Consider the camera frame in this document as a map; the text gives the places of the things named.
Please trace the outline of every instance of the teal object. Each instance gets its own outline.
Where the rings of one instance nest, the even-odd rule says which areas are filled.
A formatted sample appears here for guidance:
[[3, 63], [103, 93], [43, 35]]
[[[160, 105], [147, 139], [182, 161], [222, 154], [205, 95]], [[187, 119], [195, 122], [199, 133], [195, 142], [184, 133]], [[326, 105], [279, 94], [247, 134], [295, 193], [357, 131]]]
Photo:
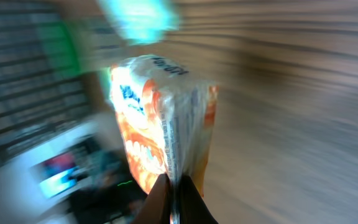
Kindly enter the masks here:
[[130, 45], [154, 44], [165, 31], [179, 29], [179, 16], [167, 0], [99, 0], [99, 4]]

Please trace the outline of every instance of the snack package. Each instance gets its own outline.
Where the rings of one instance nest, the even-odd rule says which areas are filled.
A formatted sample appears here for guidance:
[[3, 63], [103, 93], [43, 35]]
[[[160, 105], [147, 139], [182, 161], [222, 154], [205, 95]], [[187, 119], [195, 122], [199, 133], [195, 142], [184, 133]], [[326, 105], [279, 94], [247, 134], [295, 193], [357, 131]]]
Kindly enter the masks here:
[[111, 92], [132, 175], [149, 193], [166, 172], [203, 196], [218, 87], [167, 58], [143, 55], [111, 67]]

